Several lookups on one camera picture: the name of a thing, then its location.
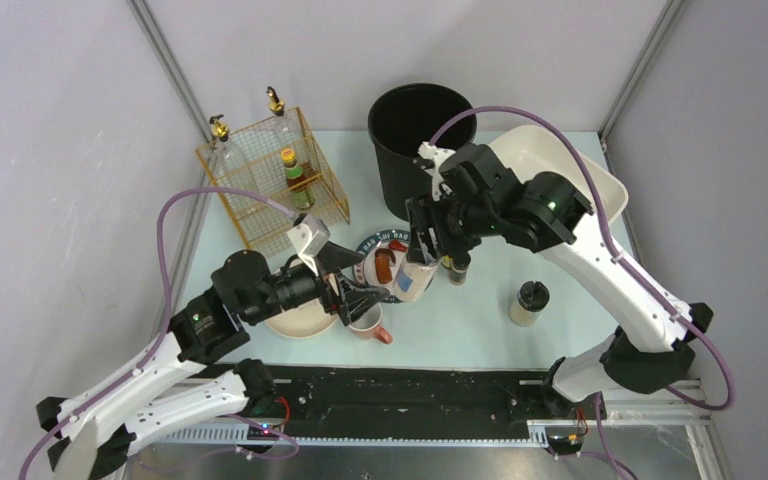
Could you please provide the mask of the black lid spice jar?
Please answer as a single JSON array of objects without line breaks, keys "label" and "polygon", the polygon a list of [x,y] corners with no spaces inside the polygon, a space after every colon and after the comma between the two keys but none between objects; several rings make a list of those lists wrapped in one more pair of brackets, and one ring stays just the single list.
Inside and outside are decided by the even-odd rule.
[{"label": "black lid spice jar", "polygon": [[550,301],[549,289],[540,281],[527,281],[516,291],[508,308],[509,319],[520,327],[530,327]]}]

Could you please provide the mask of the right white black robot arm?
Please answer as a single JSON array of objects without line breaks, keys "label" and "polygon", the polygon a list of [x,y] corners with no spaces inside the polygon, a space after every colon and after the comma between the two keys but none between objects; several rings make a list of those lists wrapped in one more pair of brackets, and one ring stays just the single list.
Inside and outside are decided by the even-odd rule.
[{"label": "right white black robot arm", "polygon": [[552,365],[547,401],[571,405],[612,387],[669,391],[686,376],[711,310],[667,294],[615,243],[610,223],[627,192],[605,169],[559,140],[515,131],[456,150],[423,142],[417,163],[431,191],[407,203],[406,265],[436,267],[500,237],[566,271],[616,320],[606,340]]}]

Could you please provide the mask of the silver lid spice jar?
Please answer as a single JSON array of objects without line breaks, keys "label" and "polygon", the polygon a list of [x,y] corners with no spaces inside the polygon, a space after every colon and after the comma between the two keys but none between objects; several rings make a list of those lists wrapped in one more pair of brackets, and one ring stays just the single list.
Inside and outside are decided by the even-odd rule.
[{"label": "silver lid spice jar", "polygon": [[430,285],[440,262],[418,263],[407,256],[401,260],[393,279],[393,295],[400,302],[417,301]]}]

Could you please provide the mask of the glass oil bottle gold spout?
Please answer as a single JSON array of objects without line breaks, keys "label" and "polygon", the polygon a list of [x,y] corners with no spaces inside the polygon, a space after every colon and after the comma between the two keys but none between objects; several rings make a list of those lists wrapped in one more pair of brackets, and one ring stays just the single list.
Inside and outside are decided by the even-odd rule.
[{"label": "glass oil bottle gold spout", "polygon": [[231,139],[231,130],[223,114],[211,116],[208,124],[213,136],[214,177],[218,186],[254,191],[246,172],[248,160],[241,147]]}]

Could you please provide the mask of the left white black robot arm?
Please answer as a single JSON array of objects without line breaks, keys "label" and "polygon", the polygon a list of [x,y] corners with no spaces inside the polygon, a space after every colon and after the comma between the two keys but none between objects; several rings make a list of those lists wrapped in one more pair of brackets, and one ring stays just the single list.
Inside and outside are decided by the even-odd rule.
[{"label": "left white black robot arm", "polygon": [[344,275],[361,254],[331,242],[306,264],[298,256],[270,270],[257,251],[230,255],[211,286],[173,315],[146,349],[95,387],[71,399],[37,406],[43,445],[54,472],[82,442],[89,447],[78,478],[101,479],[154,441],[192,424],[229,414],[262,416],[277,401],[260,360],[244,359],[206,386],[168,395],[179,381],[204,371],[250,339],[246,327],[314,303],[344,325],[358,321],[388,291]]}]

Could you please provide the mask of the yellow cap sauce bottle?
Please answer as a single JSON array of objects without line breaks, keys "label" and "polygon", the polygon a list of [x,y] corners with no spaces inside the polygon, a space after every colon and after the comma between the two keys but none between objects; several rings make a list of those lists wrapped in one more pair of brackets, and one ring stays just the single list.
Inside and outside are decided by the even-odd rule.
[{"label": "yellow cap sauce bottle", "polygon": [[284,148],[280,157],[291,201],[298,210],[310,210],[315,205],[315,195],[296,151],[293,148]]}]

